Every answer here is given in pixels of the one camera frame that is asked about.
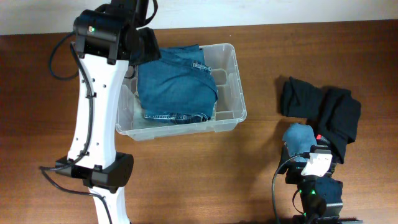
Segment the clear plastic storage bin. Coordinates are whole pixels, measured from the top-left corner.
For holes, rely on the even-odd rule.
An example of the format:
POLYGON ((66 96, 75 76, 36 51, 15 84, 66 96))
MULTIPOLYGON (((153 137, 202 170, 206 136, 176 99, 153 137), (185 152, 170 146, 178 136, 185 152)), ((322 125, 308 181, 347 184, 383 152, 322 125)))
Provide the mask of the clear plastic storage bin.
POLYGON ((236 51, 229 43, 202 45, 205 64, 212 68, 218 101, 216 102, 216 120, 203 123, 159 126, 154 128, 134 129, 133 94, 138 93, 138 69, 130 67, 123 81, 116 115, 116 131, 129 136, 135 141, 145 141, 165 136, 178 136, 205 132, 231 131, 246 119, 247 110, 239 75, 236 51))

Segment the dark blue jeans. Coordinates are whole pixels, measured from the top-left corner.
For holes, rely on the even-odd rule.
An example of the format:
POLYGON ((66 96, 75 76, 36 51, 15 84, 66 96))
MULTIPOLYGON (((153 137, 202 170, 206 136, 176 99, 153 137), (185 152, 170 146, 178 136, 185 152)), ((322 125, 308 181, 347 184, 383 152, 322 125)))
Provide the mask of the dark blue jeans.
POLYGON ((143 118, 166 124, 209 121, 218 100, 211 67, 199 45, 161 48, 161 58, 138 66, 143 118))

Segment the light blue jeans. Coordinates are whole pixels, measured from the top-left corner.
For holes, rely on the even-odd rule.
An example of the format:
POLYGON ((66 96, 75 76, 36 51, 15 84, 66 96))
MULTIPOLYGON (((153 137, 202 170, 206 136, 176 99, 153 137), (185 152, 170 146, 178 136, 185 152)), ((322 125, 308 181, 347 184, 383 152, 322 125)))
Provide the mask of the light blue jeans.
POLYGON ((178 113, 168 113, 168 112, 149 112, 147 113, 145 109, 141 106, 141 101, 139 99, 138 93, 133 94, 134 103, 134 115, 133 115, 133 125, 134 129, 141 128, 154 128, 159 126, 170 126, 170 125, 180 125, 180 124, 192 124, 192 123, 202 123, 208 121, 216 120, 216 103, 213 107, 213 113, 211 116, 205 114, 178 114, 178 113))

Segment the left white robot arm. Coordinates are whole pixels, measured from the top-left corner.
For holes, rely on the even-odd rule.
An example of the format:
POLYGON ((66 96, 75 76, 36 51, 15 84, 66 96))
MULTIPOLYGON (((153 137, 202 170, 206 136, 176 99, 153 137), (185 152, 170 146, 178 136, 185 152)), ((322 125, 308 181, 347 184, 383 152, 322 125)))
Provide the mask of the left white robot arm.
POLYGON ((80 79, 76 127, 68 154, 52 171, 82 180, 100 223, 129 222, 124 188, 134 158, 116 150, 114 129, 128 69, 160 58, 148 5, 112 0, 83 11, 73 24, 70 50, 80 79))

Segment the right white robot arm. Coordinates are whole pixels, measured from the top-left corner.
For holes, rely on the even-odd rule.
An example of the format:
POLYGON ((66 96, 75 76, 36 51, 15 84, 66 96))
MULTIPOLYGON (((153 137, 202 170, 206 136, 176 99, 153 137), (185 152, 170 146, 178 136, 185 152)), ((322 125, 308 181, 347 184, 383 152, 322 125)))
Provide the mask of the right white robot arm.
POLYGON ((312 146, 308 152, 290 156, 287 146, 282 147, 279 166, 272 180, 272 203, 275 204, 275 180, 278 175, 285 175, 285 183, 296 186, 292 197, 300 197, 302 209, 292 217, 293 223, 306 224, 350 224, 362 223, 357 218, 341 218, 343 208, 343 183, 331 176, 336 164, 327 146, 312 146))

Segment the large black garment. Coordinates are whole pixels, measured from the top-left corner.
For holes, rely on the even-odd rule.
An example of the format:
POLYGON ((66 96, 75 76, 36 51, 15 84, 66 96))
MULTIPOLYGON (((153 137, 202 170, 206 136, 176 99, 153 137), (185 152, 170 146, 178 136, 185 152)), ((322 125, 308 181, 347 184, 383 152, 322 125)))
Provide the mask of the large black garment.
POLYGON ((361 103, 351 96, 351 91, 330 88, 321 107, 317 134, 331 147, 335 162, 343 164, 346 147, 355 142, 361 103))

